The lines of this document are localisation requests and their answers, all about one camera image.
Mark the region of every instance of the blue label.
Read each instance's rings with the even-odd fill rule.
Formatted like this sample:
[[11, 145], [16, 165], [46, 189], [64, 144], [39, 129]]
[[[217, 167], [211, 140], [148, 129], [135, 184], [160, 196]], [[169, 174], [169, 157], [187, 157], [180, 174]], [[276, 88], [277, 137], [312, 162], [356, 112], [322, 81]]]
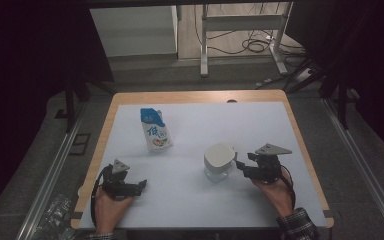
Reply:
[[165, 127], [160, 115], [158, 115], [158, 112], [153, 108], [141, 108], [140, 117], [143, 123], [156, 124], [160, 127]]
[[167, 137], [167, 133], [163, 131], [158, 131], [157, 127], [151, 127], [146, 132], [148, 133], [148, 136], [157, 136], [159, 138]]

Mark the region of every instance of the metal frame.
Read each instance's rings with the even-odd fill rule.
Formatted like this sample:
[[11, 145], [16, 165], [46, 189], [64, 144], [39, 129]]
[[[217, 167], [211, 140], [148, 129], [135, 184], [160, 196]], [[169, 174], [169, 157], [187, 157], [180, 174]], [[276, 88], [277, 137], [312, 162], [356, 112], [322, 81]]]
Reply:
[[17, 240], [31, 239], [35, 234], [36, 227], [42, 218], [43, 212], [45, 211], [45, 207], [58, 180], [61, 169], [64, 166], [64, 162], [74, 141], [77, 130], [80, 127], [86, 106], [87, 103], [79, 103], [77, 115], [75, 116], [76, 120], [73, 123], [73, 129], [71, 132], [66, 134], [64, 141], [62, 142], [58, 153], [55, 156], [52, 165], [42, 182], [42, 185], [40, 186], [32, 206], [24, 219], [21, 229], [16, 237]]
[[357, 144], [354, 142], [354, 139], [350, 132], [343, 127], [341, 122], [336, 118], [337, 112], [335, 106], [331, 100], [322, 99], [323, 104], [326, 107], [326, 110], [332, 120], [333, 125], [338, 131], [339, 136], [347, 147], [351, 158], [354, 161], [354, 164], [357, 170], [360, 172], [360, 175], [365, 182], [367, 188], [369, 189], [374, 201], [379, 207], [383, 217], [384, 217], [384, 190], [375, 175], [373, 174], [369, 164], [367, 163], [363, 153], [358, 148]]
[[207, 32], [211, 31], [247, 31], [247, 30], [278, 30], [270, 52], [281, 75], [288, 70], [279, 54], [279, 46], [288, 21], [292, 3], [288, 2], [282, 15], [253, 16], [207, 16], [207, 7], [202, 5], [202, 44], [201, 44], [201, 76], [208, 76]]

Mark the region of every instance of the wall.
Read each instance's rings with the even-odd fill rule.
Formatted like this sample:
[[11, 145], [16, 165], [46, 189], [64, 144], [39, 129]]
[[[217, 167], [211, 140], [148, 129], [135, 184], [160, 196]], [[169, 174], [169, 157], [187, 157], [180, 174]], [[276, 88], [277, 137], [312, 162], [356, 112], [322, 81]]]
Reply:
[[177, 52], [174, 6], [90, 11], [107, 57]]

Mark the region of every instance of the metal stand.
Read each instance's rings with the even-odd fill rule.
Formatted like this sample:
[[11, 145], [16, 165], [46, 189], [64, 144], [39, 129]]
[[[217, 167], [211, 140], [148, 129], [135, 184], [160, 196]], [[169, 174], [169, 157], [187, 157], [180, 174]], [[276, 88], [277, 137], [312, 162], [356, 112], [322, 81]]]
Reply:
[[279, 46], [282, 41], [292, 3], [288, 2], [282, 15], [253, 16], [207, 16], [207, 5], [202, 5], [202, 44], [201, 44], [201, 76], [208, 76], [207, 32], [211, 31], [248, 31], [278, 30], [276, 39], [270, 44], [270, 52], [281, 75], [288, 71], [283, 63]]
[[82, 79], [77, 76], [73, 76], [73, 73], [67, 73], [67, 75], [68, 76], [65, 81], [65, 103], [67, 106], [66, 133], [69, 133], [73, 129], [76, 121], [73, 92], [76, 94], [80, 102], [89, 101], [91, 94]]

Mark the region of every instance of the wooden table edge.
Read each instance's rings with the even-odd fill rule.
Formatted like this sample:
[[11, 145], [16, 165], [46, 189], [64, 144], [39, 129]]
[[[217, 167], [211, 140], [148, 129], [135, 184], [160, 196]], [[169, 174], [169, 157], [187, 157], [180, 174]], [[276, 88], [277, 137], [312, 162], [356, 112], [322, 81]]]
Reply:
[[[286, 112], [289, 116], [292, 128], [300, 146], [306, 166], [310, 173], [316, 192], [319, 196], [319, 201], [324, 211], [329, 211], [329, 205], [324, 196], [317, 174], [314, 170], [313, 163], [307, 148], [304, 144], [298, 124], [295, 120], [292, 108], [289, 105], [288, 98], [282, 90], [232, 90], [232, 91], [179, 91], [179, 92], [131, 92], [117, 93], [114, 95], [109, 107], [101, 134], [96, 144], [89, 170], [87, 172], [83, 187], [81, 188], [79, 199], [74, 209], [77, 215], [85, 209], [87, 202], [92, 193], [92, 188], [95, 183], [95, 178], [98, 174], [101, 160], [105, 151], [109, 134], [114, 123], [115, 114], [119, 105], [135, 105], [135, 104], [179, 104], [179, 103], [223, 103], [228, 100], [236, 100], [238, 102], [283, 102]], [[326, 228], [331, 228], [334, 225], [332, 217], [326, 218]], [[79, 218], [71, 219], [71, 226], [78, 229], [80, 226]]]

